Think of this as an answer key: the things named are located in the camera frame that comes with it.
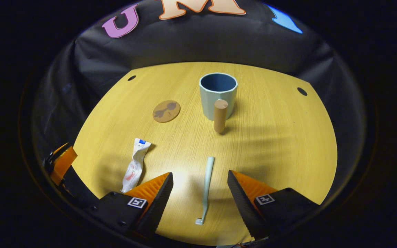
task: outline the mug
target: mug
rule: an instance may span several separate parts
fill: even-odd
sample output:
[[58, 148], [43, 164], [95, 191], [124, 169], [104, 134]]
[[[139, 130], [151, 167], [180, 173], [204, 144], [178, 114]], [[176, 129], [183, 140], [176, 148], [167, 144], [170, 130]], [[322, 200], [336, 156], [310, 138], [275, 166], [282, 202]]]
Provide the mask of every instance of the mug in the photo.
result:
[[227, 101], [226, 119], [228, 119], [234, 109], [238, 88], [235, 77], [226, 73], [214, 72], [200, 78], [199, 86], [203, 114], [213, 121], [214, 103], [216, 100], [222, 99]]

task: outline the black fabric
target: black fabric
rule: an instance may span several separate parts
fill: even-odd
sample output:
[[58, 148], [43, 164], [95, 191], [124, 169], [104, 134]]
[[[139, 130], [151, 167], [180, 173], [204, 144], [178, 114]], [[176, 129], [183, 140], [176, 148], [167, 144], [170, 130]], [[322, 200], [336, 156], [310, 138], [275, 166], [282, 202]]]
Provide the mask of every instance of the black fabric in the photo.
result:
[[56, 57], [40, 83], [33, 109], [32, 136], [38, 160], [51, 149], [74, 143], [85, 119], [102, 96], [127, 72], [143, 66], [185, 61], [218, 61], [258, 66], [309, 82], [323, 101], [334, 126], [337, 173], [329, 196], [350, 176], [365, 135], [359, 87], [339, 55], [320, 36], [293, 18], [303, 34], [272, 21], [261, 2], [237, 0], [246, 15], [186, 9], [184, 16], [159, 20], [160, 1], [139, 2], [137, 27], [117, 39], [101, 27], [121, 11], [83, 31]]

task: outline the round coaster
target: round coaster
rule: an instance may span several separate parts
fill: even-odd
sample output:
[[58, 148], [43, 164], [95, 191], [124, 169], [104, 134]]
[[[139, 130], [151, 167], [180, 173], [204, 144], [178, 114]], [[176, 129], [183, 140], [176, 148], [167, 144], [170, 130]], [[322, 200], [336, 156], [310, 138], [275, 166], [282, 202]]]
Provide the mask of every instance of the round coaster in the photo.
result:
[[180, 113], [180, 104], [176, 101], [164, 101], [153, 110], [153, 118], [157, 122], [168, 122], [176, 118]]

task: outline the wooden table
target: wooden table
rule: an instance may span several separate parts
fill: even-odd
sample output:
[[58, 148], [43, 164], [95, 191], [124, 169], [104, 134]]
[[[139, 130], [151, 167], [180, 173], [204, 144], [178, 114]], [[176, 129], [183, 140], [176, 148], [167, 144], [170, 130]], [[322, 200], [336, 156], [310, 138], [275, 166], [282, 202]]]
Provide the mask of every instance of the wooden table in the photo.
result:
[[[238, 80], [236, 105], [224, 135], [214, 131], [214, 123], [202, 112], [199, 78], [211, 72]], [[181, 111], [173, 121], [158, 123], [152, 111], [165, 100], [177, 101]], [[150, 66], [130, 71], [113, 86], [88, 116], [74, 144], [78, 157], [73, 167], [99, 198], [122, 188], [134, 138], [154, 144], [145, 157], [140, 182], [166, 172], [174, 176], [156, 232], [200, 245], [252, 240], [227, 186], [229, 169], [278, 190], [292, 187], [320, 204], [337, 164], [334, 130], [311, 85], [240, 64]], [[204, 225], [197, 226], [208, 156], [215, 157], [209, 208]]]

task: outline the wooden cylinder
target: wooden cylinder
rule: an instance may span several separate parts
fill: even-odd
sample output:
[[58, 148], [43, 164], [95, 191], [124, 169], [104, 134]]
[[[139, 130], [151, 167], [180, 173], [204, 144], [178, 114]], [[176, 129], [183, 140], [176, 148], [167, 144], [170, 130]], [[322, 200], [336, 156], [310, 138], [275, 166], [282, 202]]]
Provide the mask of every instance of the wooden cylinder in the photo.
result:
[[217, 133], [225, 130], [227, 101], [219, 99], [214, 103], [214, 130]]

